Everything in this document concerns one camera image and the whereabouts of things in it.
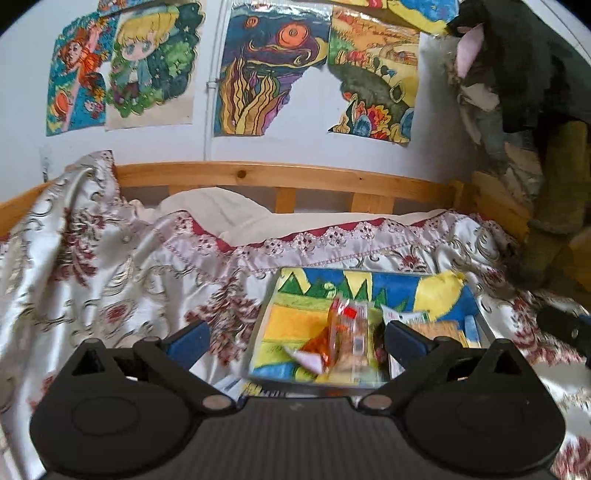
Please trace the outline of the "rice cracker packet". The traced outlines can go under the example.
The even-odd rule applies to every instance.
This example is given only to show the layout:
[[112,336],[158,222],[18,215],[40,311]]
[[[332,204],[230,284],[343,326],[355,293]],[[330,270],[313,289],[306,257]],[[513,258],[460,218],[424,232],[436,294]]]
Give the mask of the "rice cracker packet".
[[430,340],[434,340],[437,337],[449,337],[458,341],[463,347],[469,346],[464,331],[453,320],[413,323],[410,325],[410,328]]

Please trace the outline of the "white red snack packet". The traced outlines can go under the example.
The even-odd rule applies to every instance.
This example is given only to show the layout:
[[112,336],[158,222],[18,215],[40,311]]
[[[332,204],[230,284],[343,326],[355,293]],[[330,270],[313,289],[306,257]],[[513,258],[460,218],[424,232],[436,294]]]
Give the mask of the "white red snack packet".
[[410,364],[425,357],[433,349],[433,341],[418,328],[430,323],[427,312],[398,312],[382,306],[384,346],[389,359],[392,379],[402,374]]

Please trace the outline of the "orange chips packet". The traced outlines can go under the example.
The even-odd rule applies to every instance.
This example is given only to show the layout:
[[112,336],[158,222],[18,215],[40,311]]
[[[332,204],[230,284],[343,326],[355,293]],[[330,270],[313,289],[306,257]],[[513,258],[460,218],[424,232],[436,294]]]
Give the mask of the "orange chips packet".
[[329,307],[325,328],[298,350],[321,354],[325,365],[324,373],[329,371],[338,359],[339,342],[346,334],[353,332],[356,315],[358,311],[349,299],[344,299],[341,295],[335,296]]

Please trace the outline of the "blue white snack box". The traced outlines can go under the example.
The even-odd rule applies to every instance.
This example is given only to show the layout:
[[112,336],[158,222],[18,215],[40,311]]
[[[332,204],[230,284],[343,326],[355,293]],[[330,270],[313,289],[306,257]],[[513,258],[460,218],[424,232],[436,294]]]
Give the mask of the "blue white snack box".
[[247,382],[242,377],[235,375],[228,375],[214,384],[214,388],[222,394],[230,397],[238,402],[242,397],[242,392],[245,389]]

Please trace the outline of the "clear bread packet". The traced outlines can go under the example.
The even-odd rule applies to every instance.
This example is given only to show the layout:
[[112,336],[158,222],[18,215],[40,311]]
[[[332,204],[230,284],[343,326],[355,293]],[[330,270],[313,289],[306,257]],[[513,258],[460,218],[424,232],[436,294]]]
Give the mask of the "clear bread packet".
[[335,361],[331,379],[339,384],[361,384],[369,371],[369,310],[365,303],[346,302],[335,327]]

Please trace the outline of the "colourful grey tray box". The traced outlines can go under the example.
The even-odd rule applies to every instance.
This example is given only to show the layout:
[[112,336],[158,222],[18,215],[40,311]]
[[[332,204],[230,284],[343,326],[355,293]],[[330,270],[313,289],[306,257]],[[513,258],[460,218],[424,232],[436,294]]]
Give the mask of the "colourful grey tray box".
[[[300,349],[325,328],[332,299],[365,303],[369,310],[369,371],[361,384],[339,384],[331,369],[315,375],[290,359],[283,345]],[[283,268],[263,313],[249,361],[249,378],[263,386],[297,394],[345,390],[353,394],[389,380],[382,306],[398,312],[427,312],[430,322],[453,320],[468,347],[487,343],[484,319],[464,277],[458,273],[409,274],[322,268]]]

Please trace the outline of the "pink white candy packet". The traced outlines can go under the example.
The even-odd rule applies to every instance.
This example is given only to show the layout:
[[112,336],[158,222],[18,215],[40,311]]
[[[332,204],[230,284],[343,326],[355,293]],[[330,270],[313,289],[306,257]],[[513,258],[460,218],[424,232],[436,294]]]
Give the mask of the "pink white candy packet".
[[298,365],[308,370],[312,374],[321,375],[325,371],[325,365],[322,361],[322,355],[318,353],[311,353],[304,350],[296,350],[283,345],[283,351],[297,362]]

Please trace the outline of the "floral satin bedspread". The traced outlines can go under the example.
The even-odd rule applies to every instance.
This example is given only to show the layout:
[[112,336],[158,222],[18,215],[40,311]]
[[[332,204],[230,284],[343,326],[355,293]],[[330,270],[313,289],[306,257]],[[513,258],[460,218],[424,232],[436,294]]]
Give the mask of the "floral satin bedspread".
[[576,312],[570,297],[513,287],[504,261],[512,240],[495,223],[454,211],[387,215],[231,246],[185,210],[150,223],[102,174],[110,151],[71,165],[27,208],[1,243],[1,475],[44,469],[30,418],[68,357],[95,337],[126,348],[206,322],[211,347],[194,367],[215,384],[245,377],[263,313],[283,268],[464,277],[493,337],[512,340],[565,416],[553,466],[561,479],[590,475],[590,372],[577,351],[542,332],[544,304]]

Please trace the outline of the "hanging dark clothes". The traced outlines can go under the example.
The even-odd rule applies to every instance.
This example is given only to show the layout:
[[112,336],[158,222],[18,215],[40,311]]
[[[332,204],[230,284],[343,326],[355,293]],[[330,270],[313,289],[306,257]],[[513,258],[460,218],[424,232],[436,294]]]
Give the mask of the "hanging dark clothes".
[[545,158],[567,123],[589,123],[589,64],[524,2],[465,1],[448,28],[478,38],[458,100],[468,132],[491,157],[514,141]]

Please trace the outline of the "orange girl painting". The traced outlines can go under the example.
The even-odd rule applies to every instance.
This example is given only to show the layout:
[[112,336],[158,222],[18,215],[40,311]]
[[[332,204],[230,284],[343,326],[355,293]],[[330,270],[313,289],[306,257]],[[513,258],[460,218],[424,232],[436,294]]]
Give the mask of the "orange girl painting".
[[117,23],[117,17],[94,12],[77,18],[58,35],[48,78],[48,136],[105,122],[101,68],[110,61]]

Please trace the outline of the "anime boy painting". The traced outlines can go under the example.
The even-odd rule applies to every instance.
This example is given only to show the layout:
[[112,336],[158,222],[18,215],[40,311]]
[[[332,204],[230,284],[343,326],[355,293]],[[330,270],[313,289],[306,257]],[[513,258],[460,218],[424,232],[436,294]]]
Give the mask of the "anime boy painting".
[[121,14],[108,75],[107,130],[192,121],[204,19],[200,1],[152,1]]

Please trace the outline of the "landscape painting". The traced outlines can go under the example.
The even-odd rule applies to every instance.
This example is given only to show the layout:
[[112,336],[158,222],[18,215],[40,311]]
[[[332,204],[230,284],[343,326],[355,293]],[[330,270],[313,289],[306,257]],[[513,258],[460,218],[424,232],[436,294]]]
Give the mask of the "landscape painting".
[[420,32],[335,7],[329,72],[348,103],[332,133],[408,144],[419,88]]

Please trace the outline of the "swirl sun painting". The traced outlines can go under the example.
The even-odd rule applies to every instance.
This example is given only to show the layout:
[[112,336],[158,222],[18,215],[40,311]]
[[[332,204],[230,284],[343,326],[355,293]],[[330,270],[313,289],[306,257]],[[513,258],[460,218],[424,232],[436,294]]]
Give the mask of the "swirl sun painting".
[[229,10],[213,132],[259,137],[291,88],[328,59],[331,10],[294,3],[238,3]]

